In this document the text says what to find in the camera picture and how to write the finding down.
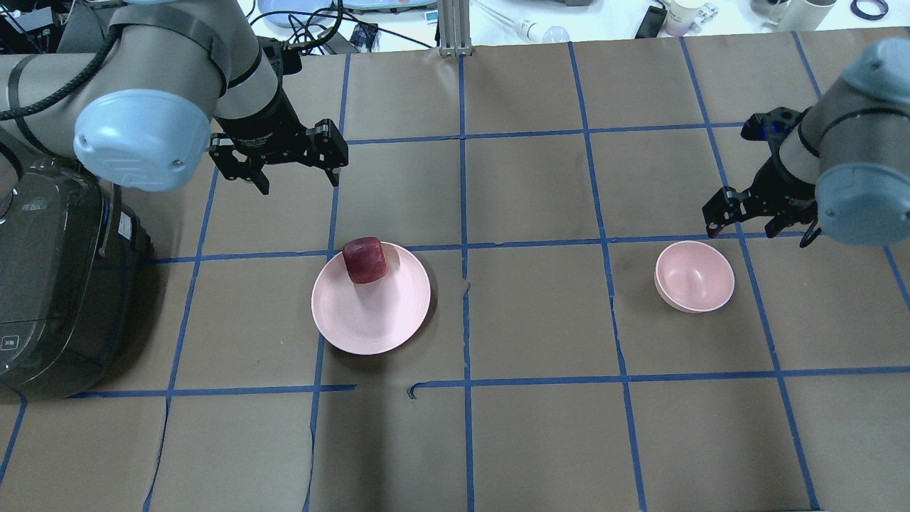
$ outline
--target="blue tape grid line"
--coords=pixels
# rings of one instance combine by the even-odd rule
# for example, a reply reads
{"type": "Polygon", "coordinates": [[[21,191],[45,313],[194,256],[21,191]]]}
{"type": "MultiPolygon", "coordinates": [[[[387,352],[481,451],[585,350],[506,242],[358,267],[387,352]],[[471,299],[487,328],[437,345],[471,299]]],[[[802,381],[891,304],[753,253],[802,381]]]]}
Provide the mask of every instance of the blue tape grid line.
{"type": "Polygon", "coordinates": [[[6,451],[3,455],[3,462],[0,463],[0,486],[3,485],[6,469],[9,467],[9,459],[13,456],[13,446],[15,446],[17,437],[19,437],[19,429],[22,427],[22,418],[25,417],[25,408],[27,406],[28,404],[25,403],[25,400],[19,405],[19,414],[15,417],[13,432],[9,435],[9,440],[6,442],[6,451]]]}
{"type": "Polygon", "coordinates": [[[619,325],[616,322],[616,310],[614,307],[616,291],[613,287],[612,266],[610,264],[610,245],[607,239],[607,230],[603,223],[601,194],[597,185],[597,171],[591,144],[591,130],[588,127],[588,110],[584,103],[584,90],[581,87],[581,77],[578,72],[578,62],[575,59],[575,46],[570,42],[568,43],[567,47],[569,49],[569,59],[571,61],[572,75],[575,80],[575,90],[578,95],[579,110],[581,112],[581,126],[584,128],[584,147],[588,158],[588,173],[591,179],[591,194],[594,200],[594,213],[597,216],[597,229],[601,234],[600,244],[603,254],[603,273],[606,278],[607,292],[609,293],[610,298],[610,317],[613,327],[613,342],[616,346],[616,357],[619,362],[620,377],[622,379],[622,400],[625,405],[626,426],[629,431],[629,448],[632,456],[632,471],[635,478],[635,490],[638,494],[638,508],[642,512],[647,512],[648,505],[644,494],[642,462],[639,458],[638,436],[635,433],[635,417],[632,411],[632,391],[629,388],[629,376],[628,372],[626,371],[625,357],[622,355],[619,325]]]}
{"type": "Polygon", "coordinates": [[[354,384],[329,384],[329,385],[275,385],[262,387],[218,387],[199,389],[136,389],[116,391],[86,391],[74,394],[69,398],[135,398],[141,396],[237,396],[242,394],[291,394],[291,393],[316,393],[327,391],[354,391],[354,384]]]}
{"type": "Polygon", "coordinates": [[[904,303],[907,305],[907,309],[910,310],[910,292],[907,291],[906,282],[904,277],[901,275],[901,271],[897,268],[897,261],[895,261],[895,256],[892,254],[891,249],[885,247],[885,257],[888,259],[888,264],[891,265],[891,272],[894,273],[895,279],[897,279],[897,287],[901,291],[901,295],[904,296],[904,303]]]}
{"type": "MultiPolygon", "coordinates": [[[[716,123],[714,128],[739,128],[743,123],[716,123]]],[[[672,129],[698,129],[705,128],[704,124],[695,123],[687,125],[651,125],[639,127],[607,127],[607,128],[582,128],[582,129],[554,129],[538,131],[506,131],[491,133],[465,133],[464,127],[461,127],[461,133],[455,135],[432,135],[427,137],[398,137],[398,138],[362,138],[349,140],[351,146],[362,146],[367,144],[400,144],[404,142],[439,142],[441,140],[473,140],[481,138],[524,138],[524,137],[553,137],[559,135],[580,135],[582,133],[617,133],[624,131],[659,131],[672,129]]]]}
{"type": "MultiPolygon", "coordinates": [[[[464,381],[471,382],[470,375],[470,283],[468,282],[468,161],[466,140],[467,108],[464,98],[464,55],[458,57],[459,97],[459,152],[460,152],[460,205],[461,205],[461,278],[467,283],[461,297],[462,343],[464,345],[464,381]]],[[[464,386],[464,452],[465,478],[468,512],[474,512],[474,416],[470,386],[464,386]]]]}
{"type": "MultiPolygon", "coordinates": [[[[350,54],[345,55],[344,59],[344,78],[341,82],[341,108],[339,112],[339,132],[344,134],[345,115],[348,109],[348,82],[350,78],[350,54]]],[[[339,212],[339,189],[335,187],[332,190],[332,212],[329,220],[329,241],[326,246],[326,261],[334,255],[335,249],[335,228],[338,225],[339,212]]],[[[319,335],[318,349],[316,352],[316,372],[313,382],[316,389],[313,392],[313,402],[309,411],[309,436],[310,436],[310,457],[309,457],[309,479],[307,482],[307,494],[303,501],[303,512],[309,512],[311,491],[313,487],[313,473],[316,471],[316,434],[319,429],[319,397],[322,395],[322,364],[326,353],[326,339],[322,334],[319,335]]]]}
{"type": "MultiPolygon", "coordinates": [[[[764,233],[743,233],[743,236],[747,239],[752,238],[765,238],[764,233]]],[[[778,237],[802,237],[803,234],[797,231],[784,231],[781,234],[777,235],[778,237]]],[[[721,233],[717,235],[717,238],[720,240],[725,239],[738,239],[739,235],[736,233],[721,233]]],[[[684,241],[684,240],[709,240],[708,235],[704,233],[697,234],[685,234],[685,235],[647,235],[647,236],[637,236],[637,237],[608,237],[607,243],[632,243],[632,242],[656,242],[656,241],[684,241]]],[[[567,246],[567,245],[598,245],[601,243],[599,238],[591,239],[569,239],[569,240],[539,240],[539,241],[504,241],[504,242],[491,242],[491,241],[475,241],[467,242],[464,244],[451,243],[451,244],[436,244],[436,245],[409,245],[405,247],[408,251],[411,252],[424,252],[424,251],[460,251],[464,248],[467,248],[469,251],[477,249],[496,249],[496,248],[509,248],[509,247],[552,247],[552,246],[567,246]]],[[[338,250],[330,251],[277,251],[277,252],[241,252],[236,254],[208,254],[200,257],[201,261],[223,261],[223,260],[254,260],[254,259],[266,259],[266,258],[299,258],[299,257],[326,257],[334,256],[338,254],[338,250]]],[[[196,261],[196,258],[189,256],[186,258],[168,258],[168,259],[159,259],[159,260],[149,260],[145,264],[150,265],[167,265],[171,263],[184,263],[184,262],[193,262],[196,261]]]]}
{"type": "MultiPolygon", "coordinates": [[[[206,231],[208,230],[208,219],[212,213],[212,202],[215,199],[215,187],[217,185],[218,170],[212,169],[212,180],[208,187],[208,198],[206,200],[205,214],[202,216],[202,228],[199,230],[199,241],[196,246],[196,258],[193,262],[193,273],[189,279],[189,288],[187,289],[187,300],[184,304],[183,318],[180,320],[180,330],[177,333],[177,346],[174,348],[174,360],[171,363],[171,373],[167,380],[167,390],[173,392],[174,385],[177,382],[177,369],[180,366],[180,355],[183,352],[183,342],[187,335],[187,324],[189,323],[189,311],[193,304],[193,294],[196,291],[196,281],[199,277],[199,267],[202,264],[202,246],[206,241],[206,231]]],[[[152,474],[152,481],[148,486],[146,500],[142,504],[143,512],[148,512],[152,506],[152,495],[155,492],[155,483],[158,477],[158,470],[161,468],[161,456],[164,453],[165,437],[167,436],[167,421],[170,419],[170,406],[172,394],[165,397],[165,421],[161,430],[161,441],[158,444],[158,452],[155,456],[155,472],[152,474]]]]}
{"type": "Polygon", "coordinates": [[[800,59],[803,61],[803,67],[805,67],[805,72],[809,76],[809,81],[812,82],[812,88],[815,89],[815,97],[822,97],[822,89],[818,86],[818,80],[815,79],[815,73],[812,72],[812,66],[809,65],[809,59],[805,56],[805,51],[803,50],[803,43],[799,40],[799,35],[795,32],[791,32],[794,38],[794,43],[796,44],[796,51],[799,53],[800,59]]]}
{"type": "MultiPolygon", "coordinates": [[[[834,375],[887,375],[910,374],[910,366],[872,366],[863,368],[807,368],[803,370],[782,370],[787,378],[825,377],[834,375]]],[[[728,381],[740,379],[776,379],[775,371],[756,372],[709,372],[703,374],[630,374],[622,375],[576,375],[569,377],[520,377],[502,379],[475,379],[427,381],[416,383],[408,388],[408,397],[417,398],[418,389],[452,388],[452,387],[497,387],[511,385],[559,385],[559,384],[621,384],[663,383],[680,381],[728,381]]]]}
{"type": "MultiPolygon", "coordinates": [[[[708,116],[707,107],[704,104],[704,99],[702,96],[702,91],[698,85],[698,77],[695,75],[695,68],[693,66],[692,57],[689,54],[689,48],[685,43],[684,38],[680,37],[680,46],[682,47],[682,54],[685,58],[686,66],[689,68],[689,75],[692,79],[693,87],[695,89],[695,96],[698,98],[699,109],[702,111],[704,117],[704,124],[708,131],[708,139],[711,142],[711,149],[714,153],[714,159],[717,162],[717,169],[720,173],[721,182],[724,186],[728,185],[726,171],[723,167],[723,161],[721,160],[720,151],[717,148],[717,142],[714,139],[713,129],[711,128],[710,118],[708,116]]],[[[818,499],[815,496],[815,489],[812,483],[812,475],[809,473],[809,465],[806,462],[805,452],[803,450],[803,442],[799,436],[799,429],[796,425],[796,419],[794,416],[793,407],[790,404],[790,395],[787,392],[786,381],[784,380],[784,374],[781,372],[781,363],[777,357],[777,350],[774,347],[774,337],[771,333],[771,325],[768,323],[768,316],[764,309],[764,302],[762,300],[762,292],[758,287],[758,280],[755,277],[755,269],[752,265],[752,258],[749,254],[749,248],[746,245],[746,238],[743,236],[743,228],[737,223],[736,224],[736,233],[739,238],[740,247],[743,251],[743,258],[745,259],[746,270],[749,274],[749,281],[752,284],[753,295],[755,297],[755,303],[758,306],[759,317],[762,320],[762,327],[764,329],[765,341],[768,344],[768,353],[771,356],[772,366],[774,368],[774,373],[777,378],[777,385],[780,389],[781,400],[784,404],[784,412],[787,416],[787,423],[790,426],[790,433],[793,436],[794,440],[794,450],[796,452],[796,458],[799,461],[800,470],[803,474],[803,481],[805,484],[806,495],[809,497],[809,505],[813,510],[818,509],[818,499]]]]}

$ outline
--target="white desk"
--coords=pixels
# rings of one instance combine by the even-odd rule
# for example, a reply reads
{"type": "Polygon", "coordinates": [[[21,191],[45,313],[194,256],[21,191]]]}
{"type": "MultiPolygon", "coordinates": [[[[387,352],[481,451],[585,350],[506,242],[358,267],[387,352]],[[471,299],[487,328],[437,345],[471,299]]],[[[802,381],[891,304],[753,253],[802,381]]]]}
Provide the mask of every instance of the white desk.
{"type": "MultiPolygon", "coordinates": [[[[238,0],[244,11],[248,11],[252,0],[238,0]]],[[[484,0],[485,4],[510,17],[527,18],[543,25],[565,27],[573,41],[631,39],[642,21],[652,0],[593,0],[585,7],[568,7],[552,0],[484,0]]],[[[755,34],[768,32],[762,27],[764,19],[753,13],[749,0],[711,0],[720,13],[706,24],[700,34],[688,36],[713,36],[719,34],[755,34]]],[[[865,21],[850,12],[849,0],[837,0],[832,11],[818,27],[819,30],[840,28],[869,28],[875,26],[910,26],[910,2],[889,0],[890,12],[879,21],[865,21]]],[[[436,26],[424,20],[426,9],[415,9],[399,14],[372,13],[358,15],[364,21],[378,23],[380,27],[406,36],[434,44],[436,26]]],[[[353,22],[344,22],[341,33],[350,36],[353,22]]],[[[287,39],[290,29],[274,26],[265,20],[254,25],[257,34],[277,39],[287,39]]],[[[475,46],[520,45],[518,38],[508,27],[503,26],[483,10],[470,10],[470,36],[475,46]]],[[[420,46],[390,34],[379,37],[379,47],[374,51],[399,51],[418,49],[420,46]]]]}

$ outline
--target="black tape roll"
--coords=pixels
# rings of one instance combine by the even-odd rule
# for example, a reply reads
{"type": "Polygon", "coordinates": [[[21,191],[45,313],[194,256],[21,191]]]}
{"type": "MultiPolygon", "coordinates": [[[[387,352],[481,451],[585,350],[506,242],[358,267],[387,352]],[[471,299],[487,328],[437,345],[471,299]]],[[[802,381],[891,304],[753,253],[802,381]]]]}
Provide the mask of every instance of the black tape roll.
{"type": "Polygon", "coordinates": [[[850,4],[850,10],[853,12],[853,14],[855,14],[865,20],[869,20],[869,21],[878,21],[878,20],[884,18],[886,14],[888,14],[888,3],[885,0],[866,0],[866,1],[872,2],[873,4],[878,5],[879,8],[882,9],[882,12],[877,15],[870,15],[869,13],[866,13],[863,9],[859,8],[859,4],[858,4],[859,0],[853,0],[853,2],[850,4]]]}

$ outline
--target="wire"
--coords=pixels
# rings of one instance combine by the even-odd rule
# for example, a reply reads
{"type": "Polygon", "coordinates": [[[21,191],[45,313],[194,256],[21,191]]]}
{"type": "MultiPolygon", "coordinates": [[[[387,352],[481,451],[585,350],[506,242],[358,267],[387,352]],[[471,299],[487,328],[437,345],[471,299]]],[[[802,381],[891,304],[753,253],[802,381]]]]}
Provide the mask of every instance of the wire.
{"type": "Polygon", "coordinates": [[[293,39],[295,43],[298,43],[300,42],[300,38],[302,36],[312,36],[307,26],[304,25],[304,23],[300,21],[300,18],[296,17],[295,15],[288,15],[288,23],[290,24],[291,29],[294,31],[294,35],[288,38],[288,42],[293,39]],[[298,25],[300,25],[300,28],[294,27],[294,22],[297,22],[298,25]]]}
{"type": "MultiPolygon", "coordinates": [[[[312,17],[315,17],[315,16],[319,15],[319,11],[325,12],[325,11],[334,11],[334,10],[335,10],[335,9],[334,9],[334,8],[331,8],[331,7],[322,7],[321,9],[317,9],[315,13],[309,13],[309,12],[306,12],[306,11],[286,11],[286,10],[281,10],[281,11],[269,11],[269,12],[267,12],[267,13],[262,13],[262,14],[256,16],[255,18],[253,18],[253,19],[249,22],[249,24],[250,24],[250,25],[253,25],[253,24],[256,23],[259,19],[264,18],[264,17],[266,17],[266,16],[268,16],[268,15],[306,15],[306,16],[310,16],[310,17],[312,18],[312,17]]],[[[352,22],[354,22],[354,23],[356,23],[356,24],[358,24],[358,25],[369,25],[367,22],[362,21],[362,20],[360,20],[360,19],[357,19],[357,18],[356,18],[354,15],[352,15],[351,13],[345,13],[345,14],[344,14],[344,19],[346,19],[346,20],[348,20],[348,21],[352,21],[352,22]]],[[[417,40],[417,39],[414,39],[413,37],[408,37],[408,36],[405,36],[405,35],[400,34],[400,33],[398,33],[398,32],[394,32],[394,31],[388,30],[387,28],[378,27],[378,29],[379,29],[380,32],[385,32],[386,34],[391,34],[391,35],[393,35],[393,36],[395,36],[395,37],[400,37],[400,38],[402,38],[402,39],[404,39],[404,40],[406,40],[406,41],[410,41],[411,43],[414,43],[414,44],[416,44],[416,45],[423,46],[423,47],[425,47],[425,48],[434,48],[434,47],[435,47],[435,46],[432,46],[432,45],[428,45],[428,44],[424,43],[423,41],[419,41],[419,40],[417,40]]]]}
{"type": "MultiPolygon", "coordinates": [[[[336,6],[336,7],[323,7],[322,9],[316,10],[316,13],[318,13],[319,11],[326,11],[326,10],[330,10],[330,11],[337,10],[338,11],[338,14],[335,16],[335,23],[332,25],[329,32],[314,41],[310,41],[309,43],[305,44],[304,46],[299,46],[298,49],[308,50],[308,49],[315,48],[317,46],[325,45],[339,31],[339,27],[341,26],[341,18],[344,15],[344,3],[342,2],[342,0],[336,0],[336,2],[338,3],[338,6],[336,6]]],[[[269,11],[267,13],[260,13],[258,16],[254,17],[252,20],[250,20],[249,25],[253,26],[254,23],[256,23],[257,21],[259,21],[260,19],[262,19],[268,15],[309,15],[310,16],[310,19],[308,19],[308,23],[309,23],[310,21],[312,21],[312,18],[313,18],[313,16],[316,15],[316,13],[307,13],[304,11],[290,11],[290,10],[269,11]]]]}
{"type": "Polygon", "coordinates": [[[59,103],[63,98],[69,96],[70,93],[83,86],[88,80],[92,79],[95,73],[98,72],[98,69],[101,69],[101,65],[104,64],[107,54],[110,53],[117,40],[120,38],[120,31],[121,26],[110,27],[107,31],[104,43],[98,48],[98,51],[95,53],[95,56],[92,57],[92,60],[82,68],[82,71],[79,71],[78,75],[44,99],[40,99],[27,107],[13,108],[0,112],[0,121],[24,118],[25,116],[32,116],[38,112],[47,110],[59,103]]]}

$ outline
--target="white cup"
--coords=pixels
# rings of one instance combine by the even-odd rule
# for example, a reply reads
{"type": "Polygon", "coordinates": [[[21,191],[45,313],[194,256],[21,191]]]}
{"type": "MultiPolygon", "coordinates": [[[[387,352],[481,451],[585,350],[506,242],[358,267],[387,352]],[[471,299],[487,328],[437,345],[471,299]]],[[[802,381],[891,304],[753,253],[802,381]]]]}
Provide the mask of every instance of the white cup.
{"type": "Polygon", "coordinates": [[[667,23],[663,30],[673,37],[684,36],[689,32],[698,11],[704,5],[704,0],[672,0],[667,9],[667,23]]]}
{"type": "Polygon", "coordinates": [[[815,30],[834,7],[836,0],[790,0],[784,17],[777,24],[777,32],[815,30]]]}

